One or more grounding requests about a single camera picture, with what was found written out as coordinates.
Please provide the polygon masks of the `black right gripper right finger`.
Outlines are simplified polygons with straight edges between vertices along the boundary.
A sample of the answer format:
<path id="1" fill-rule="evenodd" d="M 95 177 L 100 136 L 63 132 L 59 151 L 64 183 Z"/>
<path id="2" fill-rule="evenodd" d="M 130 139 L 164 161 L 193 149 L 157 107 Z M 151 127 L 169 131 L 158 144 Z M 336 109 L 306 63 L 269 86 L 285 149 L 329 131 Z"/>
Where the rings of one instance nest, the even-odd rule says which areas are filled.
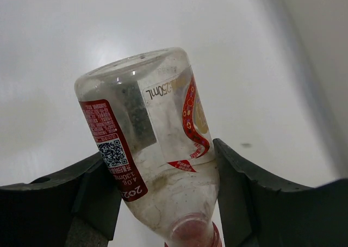
<path id="1" fill-rule="evenodd" d="M 213 144 L 226 246 L 347 246 L 347 179 L 303 186 Z"/>

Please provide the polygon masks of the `red-capped labelled bottle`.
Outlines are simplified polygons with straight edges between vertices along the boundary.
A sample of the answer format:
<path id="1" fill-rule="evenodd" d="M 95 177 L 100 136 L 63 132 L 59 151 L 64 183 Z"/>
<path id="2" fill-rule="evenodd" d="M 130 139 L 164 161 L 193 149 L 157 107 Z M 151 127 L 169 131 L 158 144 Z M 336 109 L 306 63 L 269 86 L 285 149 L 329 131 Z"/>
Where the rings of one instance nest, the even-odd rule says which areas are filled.
<path id="1" fill-rule="evenodd" d="M 74 91 L 132 214 L 166 246 L 221 246 L 212 220 L 218 166 L 187 53 L 171 47 L 110 63 Z"/>

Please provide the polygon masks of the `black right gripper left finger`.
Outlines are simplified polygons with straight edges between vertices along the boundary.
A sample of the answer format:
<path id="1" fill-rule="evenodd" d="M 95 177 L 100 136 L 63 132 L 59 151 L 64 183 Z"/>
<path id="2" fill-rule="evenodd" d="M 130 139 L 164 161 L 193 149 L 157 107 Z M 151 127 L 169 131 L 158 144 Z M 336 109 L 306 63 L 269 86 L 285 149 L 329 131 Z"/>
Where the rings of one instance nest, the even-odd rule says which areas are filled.
<path id="1" fill-rule="evenodd" d="M 1 246 L 107 246 L 121 197 L 100 153 L 1 187 Z"/>

